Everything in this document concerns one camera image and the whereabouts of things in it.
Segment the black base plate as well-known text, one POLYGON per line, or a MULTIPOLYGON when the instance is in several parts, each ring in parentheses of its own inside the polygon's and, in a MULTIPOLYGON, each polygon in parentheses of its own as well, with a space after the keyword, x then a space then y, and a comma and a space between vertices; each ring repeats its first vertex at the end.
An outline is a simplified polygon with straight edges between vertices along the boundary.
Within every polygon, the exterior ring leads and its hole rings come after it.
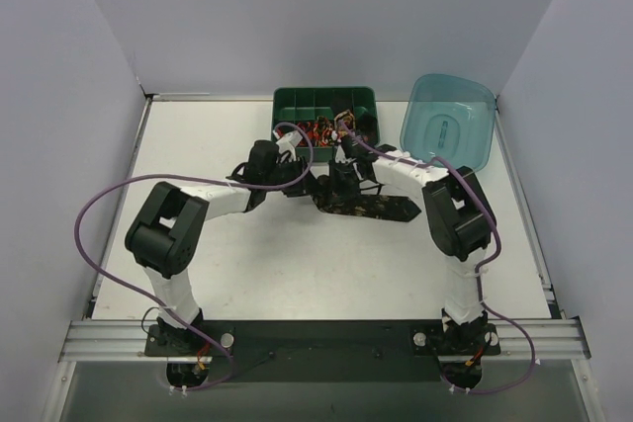
POLYGON ((198 333, 149 326, 144 353, 167 360, 171 383, 202 384, 235 365, 236 382, 423 382, 446 375, 474 386, 481 359, 500 353, 485 319, 202 320, 198 333))

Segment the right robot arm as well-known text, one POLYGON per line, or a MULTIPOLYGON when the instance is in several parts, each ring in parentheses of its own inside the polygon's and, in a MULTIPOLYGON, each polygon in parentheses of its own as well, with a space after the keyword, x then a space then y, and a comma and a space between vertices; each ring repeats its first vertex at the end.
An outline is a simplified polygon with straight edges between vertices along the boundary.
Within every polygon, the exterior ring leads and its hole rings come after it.
POLYGON ((452 261, 442 321, 465 332, 483 327, 492 312, 485 304, 482 274, 500 254, 496 218, 475 176, 467 168, 454 168, 434 157, 429 163, 406 152, 374 148, 360 136, 340 138, 348 162, 367 170, 368 180, 392 186, 408 196, 423 199, 431 239, 452 261))

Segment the black gold floral tie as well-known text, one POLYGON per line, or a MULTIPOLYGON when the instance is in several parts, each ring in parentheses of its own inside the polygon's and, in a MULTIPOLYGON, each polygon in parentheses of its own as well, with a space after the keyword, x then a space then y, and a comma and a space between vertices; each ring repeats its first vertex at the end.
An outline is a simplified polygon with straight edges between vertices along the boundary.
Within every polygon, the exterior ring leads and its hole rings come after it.
POLYGON ((386 195, 312 195, 317 209, 324 213, 367 217, 394 222, 411 222, 421 214, 418 205, 407 197, 386 195))

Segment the translucent blue plastic tub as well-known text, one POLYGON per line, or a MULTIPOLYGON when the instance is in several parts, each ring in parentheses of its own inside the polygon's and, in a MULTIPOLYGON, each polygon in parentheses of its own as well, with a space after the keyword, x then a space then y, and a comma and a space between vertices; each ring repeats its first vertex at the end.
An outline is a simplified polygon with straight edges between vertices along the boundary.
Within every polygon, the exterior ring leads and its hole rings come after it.
POLYGON ((401 149, 424 162, 439 156, 456 168, 480 171, 489 161, 496 108, 495 95, 480 83, 423 75, 409 97, 401 149))

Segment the orange patterned rolled tie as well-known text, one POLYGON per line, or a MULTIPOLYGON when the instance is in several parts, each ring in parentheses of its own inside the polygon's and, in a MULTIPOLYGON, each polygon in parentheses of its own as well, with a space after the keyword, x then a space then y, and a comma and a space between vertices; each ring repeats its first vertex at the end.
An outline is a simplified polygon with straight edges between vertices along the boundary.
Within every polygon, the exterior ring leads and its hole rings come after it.
POLYGON ((318 116, 312 131, 314 147, 332 147, 335 142, 334 133, 335 130, 331 120, 324 116, 318 116))

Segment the green compartment tray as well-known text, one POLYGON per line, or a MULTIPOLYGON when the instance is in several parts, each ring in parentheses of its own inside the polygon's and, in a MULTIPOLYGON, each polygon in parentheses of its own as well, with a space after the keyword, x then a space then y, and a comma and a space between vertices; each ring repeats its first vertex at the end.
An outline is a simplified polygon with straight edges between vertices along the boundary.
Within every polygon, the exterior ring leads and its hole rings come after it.
MULTIPOLYGON (((331 120, 334 126, 335 108, 351 110, 357 119, 369 113, 378 119, 375 93, 370 87, 284 87, 273 94, 272 126, 279 135, 292 131, 291 127, 278 127, 278 123, 313 121, 318 116, 331 120)), ((314 162, 325 163, 332 156, 332 147, 314 147, 314 162)))

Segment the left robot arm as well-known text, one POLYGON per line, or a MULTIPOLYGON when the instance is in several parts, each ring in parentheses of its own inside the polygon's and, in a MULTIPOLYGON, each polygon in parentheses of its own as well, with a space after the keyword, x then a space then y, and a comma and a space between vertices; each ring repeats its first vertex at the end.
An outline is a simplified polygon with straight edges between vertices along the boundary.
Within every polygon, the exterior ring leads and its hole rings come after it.
POLYGON ((125 247, 143 267, 154 295, 162 301, 160 338, 186 345, 204 342, 190 330, 201 327, 203 312, 194 299, 187 271, 204 223, 253 211, 265 201, 271 187, 292 183, 283 190, 285 195, 306 195, 308 183, 315 177, 309 174, 303 181, 297 180, 310 170, 296 153, 301 141, 296 131, 276 141, 255 141, 248 160, 236 167, 225 185, 154 185, 126 235, 125 247))

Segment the beige patterned rolled tie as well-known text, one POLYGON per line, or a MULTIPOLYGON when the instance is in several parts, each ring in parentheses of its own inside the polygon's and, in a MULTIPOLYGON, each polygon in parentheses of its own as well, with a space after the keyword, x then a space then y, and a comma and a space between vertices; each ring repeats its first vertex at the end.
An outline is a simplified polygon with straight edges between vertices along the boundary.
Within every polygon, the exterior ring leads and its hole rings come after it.
POLYGON ((354 132, 356 130, 356 118, 351 110, 340 112, 334 117, 335 130, 339 134, 354 132))

